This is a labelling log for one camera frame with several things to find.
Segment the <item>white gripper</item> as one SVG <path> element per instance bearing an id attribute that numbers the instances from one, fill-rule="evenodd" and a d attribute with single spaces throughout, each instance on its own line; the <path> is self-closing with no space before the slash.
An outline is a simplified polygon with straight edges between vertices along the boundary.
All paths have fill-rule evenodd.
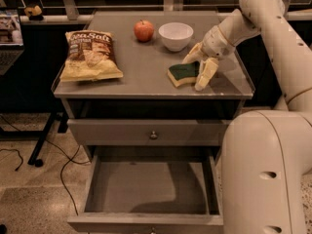
<path id="1" fill-rule="evenodd" d="M 218 59 L 225 59 L 234 51 L 235 47 L 223 36 L 217 25 L 205 34 L 202 43 L 197 43 L 182 61 L 183 64 L 200 62 L 196 91 L 202 91 L 208 86 L 218 70 Z"/>

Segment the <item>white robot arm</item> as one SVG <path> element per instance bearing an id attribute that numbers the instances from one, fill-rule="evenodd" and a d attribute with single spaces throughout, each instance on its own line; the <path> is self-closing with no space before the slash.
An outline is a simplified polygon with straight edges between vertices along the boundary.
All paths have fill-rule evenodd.
<path id="1" fill-rule="evenodd" d="M 312 50 L 282 0 L 239 0 L 185 57 L 200 61 L 204 89 L 242 41 L 262 38 L 282 95 L 273 110 L 239 115 L 223 138 L 223 234 L 306 234 L 301 178 L 312 168 Z"/>

